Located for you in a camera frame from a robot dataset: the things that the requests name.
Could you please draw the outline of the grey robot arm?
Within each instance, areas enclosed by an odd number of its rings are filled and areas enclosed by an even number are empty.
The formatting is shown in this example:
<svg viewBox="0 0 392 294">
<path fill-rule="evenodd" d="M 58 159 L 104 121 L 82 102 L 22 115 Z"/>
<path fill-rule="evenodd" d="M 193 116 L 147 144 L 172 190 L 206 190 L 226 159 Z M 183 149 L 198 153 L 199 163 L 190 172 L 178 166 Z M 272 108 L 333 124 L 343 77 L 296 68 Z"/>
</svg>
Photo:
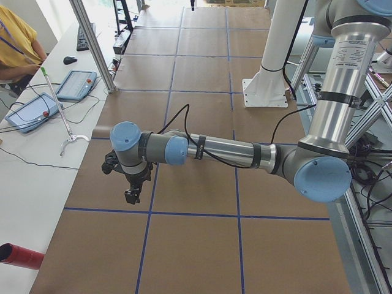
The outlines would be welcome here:
<svg viewBox="0 0 392 294">
<path fill-rule="evenodd" d="M 155 134 L 128 121 L 115 125 L 110 131 L 114 169 L 130 184 L 127 202 L 139 202 L 153 163 L 182 165 L 188 157 L 264 169 L 285 178 L 315 202 L 341 197 L 352 181 L 345 139 L 377 43 L 390 32 L 390 1 L 317 3 L 313 37 L 331 40 L 333 51 L 309 132 L 296 146 L 261 145 L 176 130 Z"/>
</svg>

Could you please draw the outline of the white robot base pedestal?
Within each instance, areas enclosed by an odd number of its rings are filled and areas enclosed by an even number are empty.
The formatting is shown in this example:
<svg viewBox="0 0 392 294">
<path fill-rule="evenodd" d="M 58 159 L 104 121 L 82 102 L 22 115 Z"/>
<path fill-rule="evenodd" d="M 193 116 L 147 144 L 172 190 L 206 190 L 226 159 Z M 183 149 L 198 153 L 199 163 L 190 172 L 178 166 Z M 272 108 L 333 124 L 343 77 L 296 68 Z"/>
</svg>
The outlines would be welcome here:
<svg viewBox="0 0 392 294">
<path fill-rule="evenodd" d="M 260 69 L 242 81 L 246 108 L 288 107 L 283 68 L 306 6 L 305 0 L 276 1 Z"/>
</svg>

